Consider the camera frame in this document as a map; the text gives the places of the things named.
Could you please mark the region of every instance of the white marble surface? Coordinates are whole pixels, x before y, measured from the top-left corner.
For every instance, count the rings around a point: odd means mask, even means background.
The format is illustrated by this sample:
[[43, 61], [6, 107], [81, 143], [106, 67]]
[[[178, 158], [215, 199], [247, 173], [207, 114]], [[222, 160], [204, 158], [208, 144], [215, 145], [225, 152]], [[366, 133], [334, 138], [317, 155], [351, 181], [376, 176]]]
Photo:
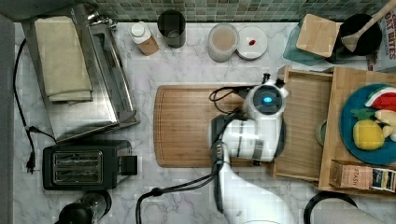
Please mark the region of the white marble surface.
[[[134, 223], [134, 209], [138, 197], [155, 187], [169, 187], [209, 174], [209, 169], [165, 169], [160, 167], [154, 154], [152, 137], [152, 113], [155, 93], [164, 84], [191, 83], [260, 83], [262, 74], [275, 74], [285, 64], [293, 68], [319, 70], [332, 66], [320, 63], [313, 67], [283, 59], [289, 33], [295, 23], [254, 23], [264, 30], [269, 44], [265, 54], [256, 61], [244, 61], [234, 55], [227, 63], [215, 63], [207, 54], [207, 36], [214, 24], [188, 23], [187, 42], [181, 49], [165, 46], [155, 23], [148, 27], [160, 45], [160, 51], [143, 56], [129, 37], [127, 29], [131, 23], [120, 23], [115, 33], [126, 74], [131, 83], [141, 122], [133, 127], [99, 134], [95, 138], [126, 139], [139, 156], [139, 174], [110, 190], [113, 206], [99, 223]], [[235, 24], [240, 30], [248, 23]], [[16, 24], [16, 51], [23, 40], [21, 26]], [[365, 69], [365, 61], [350, 62], [348, 66]], [[18, 86], [23, 110], [28, 124], [50, 132], [50, 122], [35, 80], [28, 48], [22, 54], [18, 73]], [[38, 172], [26, 174], [25, 163], [29, 158], [30, 146], [21, 125], [20, 115], [15, 109], [15, 155], [14, 155], [14, 223], [54, 223], [62, 208], [82, 195], [82, 192], [45, 191], [41, 178], [41, 151], [52, 142], [44, 135], [34, 134]], [[238, 168], [235, 171], [250, 182], [282, 196], [292, 207], [295, 218], [302, 222], [306, 203], [317, 193], [311, 185], [295, 179], [274, 180], [264, 172], [265, 168]], [[227, 223], [217, 212], [213, 200], [213, 184], [195, 191], [166, 194], [150, 198], [142, 204], [142, 219], [145, 224], [156, 223]], [[394, 223], [396, 203], [392, 201], [353, 197], [358, 206], [373, 216]]]

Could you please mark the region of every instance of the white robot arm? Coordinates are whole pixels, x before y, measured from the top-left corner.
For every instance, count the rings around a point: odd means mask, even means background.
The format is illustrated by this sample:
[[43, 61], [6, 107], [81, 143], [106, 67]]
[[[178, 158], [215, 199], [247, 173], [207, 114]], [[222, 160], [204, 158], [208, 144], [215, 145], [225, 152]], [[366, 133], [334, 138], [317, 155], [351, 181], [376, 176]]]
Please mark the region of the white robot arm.
[[269, 80], [245, 97], [242, 114], [247, 119], [237, 114], [218, 116], [209, 126], [213, 169], [219, 170], [216, 203], [230, 224], [296, 223], [282, 198], [236, 175], [230, 163], [231, 156], [272, 161], [280, 153], [285, 137], [282, 114], [287, 95], [286, 90]]
[[231, 169], [228, 150], [219, 171], [218, 208], [230, 224], [295, 224], [289, 206], [279, 196], [236, 175]]

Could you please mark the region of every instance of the black mug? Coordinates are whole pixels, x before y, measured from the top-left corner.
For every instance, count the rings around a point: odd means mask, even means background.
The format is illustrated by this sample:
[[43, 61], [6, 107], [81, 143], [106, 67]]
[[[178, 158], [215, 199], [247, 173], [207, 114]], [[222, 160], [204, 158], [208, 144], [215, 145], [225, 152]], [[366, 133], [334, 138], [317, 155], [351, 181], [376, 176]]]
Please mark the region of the black mug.
[[186, 19], [180, 12], [166, 10], [161, 14], [157, 25], [169, 47], [178, 49], [186, 42]]

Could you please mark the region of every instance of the wooden spoon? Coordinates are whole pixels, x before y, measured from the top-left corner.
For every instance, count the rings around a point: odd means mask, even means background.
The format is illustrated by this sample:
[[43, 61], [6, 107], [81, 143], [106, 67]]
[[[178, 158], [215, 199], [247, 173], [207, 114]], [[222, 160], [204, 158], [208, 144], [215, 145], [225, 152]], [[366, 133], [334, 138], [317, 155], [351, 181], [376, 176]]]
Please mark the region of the wooden spoon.
[[361, 36], [376, 22], [381, 20], [388, 12], [396, 7], [396, 0], [390, 0], [384, 7], [379, 10], [358, 32], [353, 35], [347, 35], [341, 38], [341, 41], [351, 52], [355, 51]]

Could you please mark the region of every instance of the black toaster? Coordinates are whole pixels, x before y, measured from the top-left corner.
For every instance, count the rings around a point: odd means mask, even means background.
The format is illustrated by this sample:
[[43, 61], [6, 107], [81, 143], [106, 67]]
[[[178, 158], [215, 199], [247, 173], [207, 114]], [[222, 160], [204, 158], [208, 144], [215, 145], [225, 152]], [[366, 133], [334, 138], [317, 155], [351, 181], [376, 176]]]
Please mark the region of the black toaster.
[[137, 175], [137, 156], [126, 140], [60, 144], [44, 148], [42, 174], [48, 190], [114, 189]]

